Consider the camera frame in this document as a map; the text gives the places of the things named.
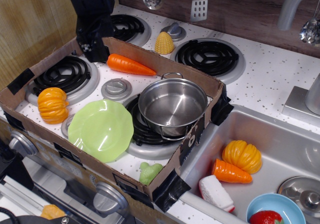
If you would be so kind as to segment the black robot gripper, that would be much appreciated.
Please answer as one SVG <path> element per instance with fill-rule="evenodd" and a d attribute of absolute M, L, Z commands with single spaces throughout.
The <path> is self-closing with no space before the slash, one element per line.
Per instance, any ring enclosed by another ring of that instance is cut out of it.
<path fill-rule="evenodd" d="M 102 38 L 113 37 L 115 0 L 71 0 L 77 15 L 76 40 L 90 62 L 106 63 L 109 49 Z"/>

